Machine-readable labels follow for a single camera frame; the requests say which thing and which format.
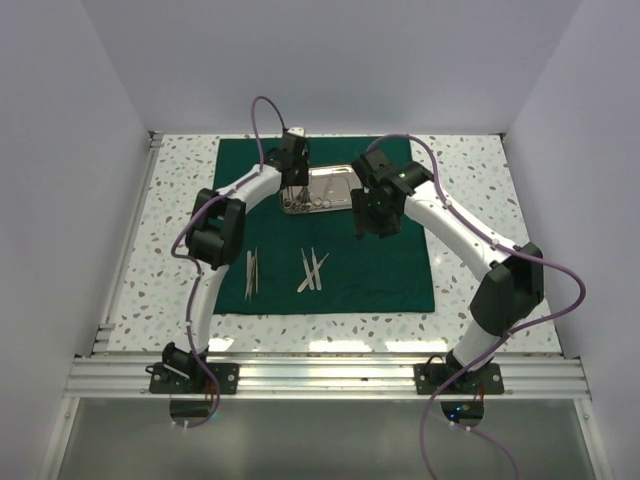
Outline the steel instrument tray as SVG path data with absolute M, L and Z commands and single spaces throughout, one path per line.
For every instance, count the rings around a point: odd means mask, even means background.
M 280 192 L 280 206 L 288 215 L 350 210 L 351 191 L 361 187 L 350 165 L 313 167 L 309 170 L 307 186 L 287 187 Z

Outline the dark green surgical cloth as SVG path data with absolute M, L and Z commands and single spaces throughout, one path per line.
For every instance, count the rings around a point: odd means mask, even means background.
M 433 280 L 424 229 L 403 219 L 399 234 L 355 236 L 350 211 L 288 215 L 271 196 L 246 216 L 244 249 L 258 248 L 258 293 L 244 298 L 246 258 L 230 267 L 217 314 L 431 313 Z M 301 249 L 318 260 L 321 291 L 296 289 L 305 279 Z

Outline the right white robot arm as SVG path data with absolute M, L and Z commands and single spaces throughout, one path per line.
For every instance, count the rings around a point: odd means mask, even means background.
M 454 391 L 470 391 L 491 361 L 486 352 L 542 303 L 542 266 L 532 260 L 542 257 L 541 250 L 531 242 L 518 246 L 470 216 L 437 185 L 436 175 L 417 162 L 397 166 L 375 149 L 351 167 L 362 184 L 351 191 L 358 238 L 395 235 L 406 217 L 433 233 L 479 281 L 470 303 L 470 325 L 444 365 L 429 372 Z

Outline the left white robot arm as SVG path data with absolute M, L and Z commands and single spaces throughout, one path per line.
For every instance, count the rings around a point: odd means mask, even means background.
M 196 268 L 182 333 L 162 353 L 163 367 L 185 392 L 214 381 L 205 363 L 209 327 L 222 281 L 242 251 L 247 214 L 288 187 L 309 184 L 310 144 L 302 128 L 284 130 L 277 147 L 259 153 L 260 161 L 239 179 L 198 192 L 191 218 L 171 247 L 174 258 Z

